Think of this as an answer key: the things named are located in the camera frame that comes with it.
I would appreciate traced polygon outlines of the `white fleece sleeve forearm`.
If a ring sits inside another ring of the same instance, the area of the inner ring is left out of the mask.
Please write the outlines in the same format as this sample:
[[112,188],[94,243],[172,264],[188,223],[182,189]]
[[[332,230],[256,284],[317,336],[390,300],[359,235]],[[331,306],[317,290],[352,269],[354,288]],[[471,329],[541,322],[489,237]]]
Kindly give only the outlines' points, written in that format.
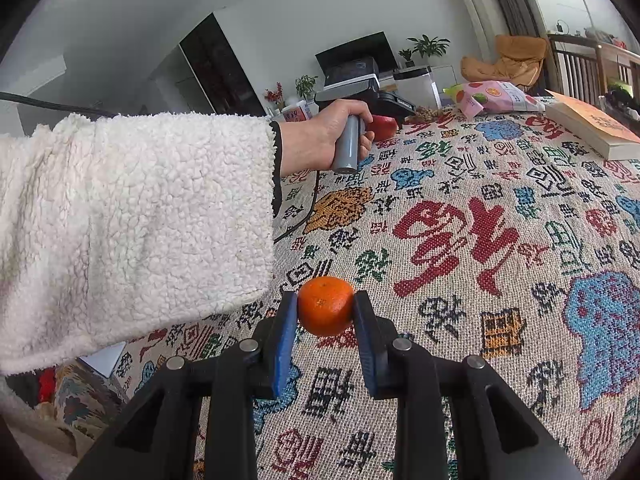
[[276,139],[262,118],[167,113],[4,136],[2,373],[261,297]]

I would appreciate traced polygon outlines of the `person's left hand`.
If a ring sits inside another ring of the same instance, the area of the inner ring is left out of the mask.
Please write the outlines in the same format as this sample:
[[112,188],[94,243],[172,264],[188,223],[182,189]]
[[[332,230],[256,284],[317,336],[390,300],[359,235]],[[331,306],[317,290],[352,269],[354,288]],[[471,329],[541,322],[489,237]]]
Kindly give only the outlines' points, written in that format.
[[335,147],[349,116],[358,116],[366,124],[373,117],[365,102],[338,99],[306,122],[281,122],[282,156],[280,175],[303,170],[328,170]]

